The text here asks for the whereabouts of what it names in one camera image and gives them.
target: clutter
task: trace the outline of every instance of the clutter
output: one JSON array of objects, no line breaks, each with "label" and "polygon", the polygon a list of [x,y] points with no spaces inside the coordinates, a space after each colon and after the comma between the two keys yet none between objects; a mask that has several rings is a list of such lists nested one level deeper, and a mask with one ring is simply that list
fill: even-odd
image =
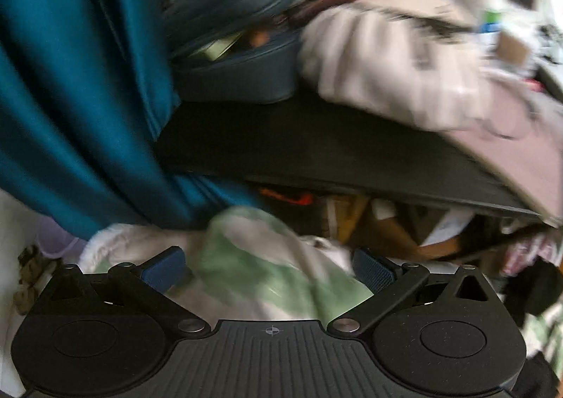
[{"label": "clutter", "polygon": [[499,0],[485,0],[480,20],[479,35],[485,50],[493,50],[498,45],[502,21],[502,4]]},{"label": "clutter", "polygon": [[563,33],[554,25],[540,27],[541,56],[555,65],[563,64]]},{"label": "clutter", "polygon": [[532,266],[537,258],[551,263],[557,268],[563,257],[563,233],[561,230],[537,225],[528,228],[530,233],[522,230],[521,234],[510,240],[500,268],[502,276],[514,277]]},{"label": "clutter", "polygon": [[563,378],[563,304],[558,301],[539,316],[526,314],[522,336],[526,356],[541,355],[550,371]]},{"label": "clutter", "polygon": [[539,316],[544,313],[559,300],[562,292],[563,275],[559,269],[537,258],[534,265],[508,280],[505,307],[516,325],[523,327],[526,314]]},{"label": "clutter", "polygon": [[479,25],[482,34],[500,31],[500,15],[504,5],[503,0],[456,0],[467,9]]},{"label": "clutter", "polygon": [[349,239],[369,203],[364,195],[332,195],[325,200],[323,236],[342,244]]},{"label": "clutter", "polygon": [[13,304],[18,314],[25,315],[35,304],[58,263],[44,257],[36,245],[26,247],[19,255],[18,262],[20,281],[18,290],[13,294]]},{"label": "clutter", "polygon": [[427,262],[461,251],[460,237],[420,247],[401,223],[395,205],[380,199],[364,211],[347,245],[367,249],[375,256],[414,262]]},{"label": "clutter", "polygon": [[500,219],[500,232],[503,235],[512,235],[516,231],[532,225],[534,221],[528,218],[503,217]]},{"label": "clutter", "polygon": [[475,216],[475,213],[468,209],[439,210],[412,205],[407,207],[407,213],[413,239],[420,246],[441,243],[456,237]]},{"label": "clutter", "polygon": [[275,217],[241,207],[219,214],[196,237],[115,225],[90,240],[79,265],[104,272],[123,261],[142,263],[175,244],[193,277],[166,295],[212,327],[219,319],[327,323],[372,295],[351,276],[349,252],[331,243],[311,246]]},{"label": "clutter", "polygon": [[[262,104],[291,97],[297,88],[299,34],[283,22],[270,27],[294,2],[176,0],[163,19],[179,96]],[[194,56],[198,53],[205,56]]]},{"label": "clutter", "polygon": [[290,187],[261,187],[259,191],[264,211],[280,219],[297,235],[323,236],[322,197]]}]

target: teal satin cloth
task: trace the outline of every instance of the teal satin cloth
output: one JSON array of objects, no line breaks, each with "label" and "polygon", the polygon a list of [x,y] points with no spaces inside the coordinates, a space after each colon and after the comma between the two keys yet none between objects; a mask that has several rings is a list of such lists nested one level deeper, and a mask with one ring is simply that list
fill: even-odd
[{"label": "teal satin cloth", "polygon": [[255,205],[244,186],[156,161],[178,105],[160,31],[158,0],[0,0],[0,187],[85,239]]}]

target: metal screw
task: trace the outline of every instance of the metal screw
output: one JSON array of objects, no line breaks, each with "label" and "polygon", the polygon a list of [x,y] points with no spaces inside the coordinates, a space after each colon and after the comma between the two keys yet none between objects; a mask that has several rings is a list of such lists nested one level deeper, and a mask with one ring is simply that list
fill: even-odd
[{"label": "metal screw", "polygon": [[354,319],[338,319],[332,324],[334,329],[343,333],[353,333],[360,329],[360,323]]},{"label": "metal screw", "polygon": [[183,319],[178,323],[178,329],[184,333],[198,333],[205,328],[205,322],[199,319]]}]

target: ridged surface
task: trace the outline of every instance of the ridged surface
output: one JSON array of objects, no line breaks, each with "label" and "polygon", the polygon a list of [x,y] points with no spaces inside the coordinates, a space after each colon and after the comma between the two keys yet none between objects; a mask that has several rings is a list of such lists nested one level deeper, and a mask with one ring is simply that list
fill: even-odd
[{"label": "ridged surface", "polygon": [[[266,330],[275,327],[275,335]],[[33,398],[44,398],[32,393]],[[157,374],[119,398],[406,398],[363,345],[316,321],[226,321],[215,335],[178,344]]]}]

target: light pink cloth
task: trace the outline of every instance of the light pink cloth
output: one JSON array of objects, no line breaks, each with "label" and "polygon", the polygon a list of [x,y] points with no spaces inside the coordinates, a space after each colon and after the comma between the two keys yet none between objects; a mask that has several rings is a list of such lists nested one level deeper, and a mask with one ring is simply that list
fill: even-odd
[{"label": "light pink cloth", "polygon": [[[549,224],[563,218],[563,158],[557,140],[539,119],[533,123],[521,97],[492,81],[493,105],[486,123],[444,136],[496,174]],[[497,133],[521,137],[508,140]]]},{"label": "light pink cloth", "polygon": [[429,131],[488,116],[471,20],[448,0],[358,0],[303,30],[303,78],[326,101]]}]

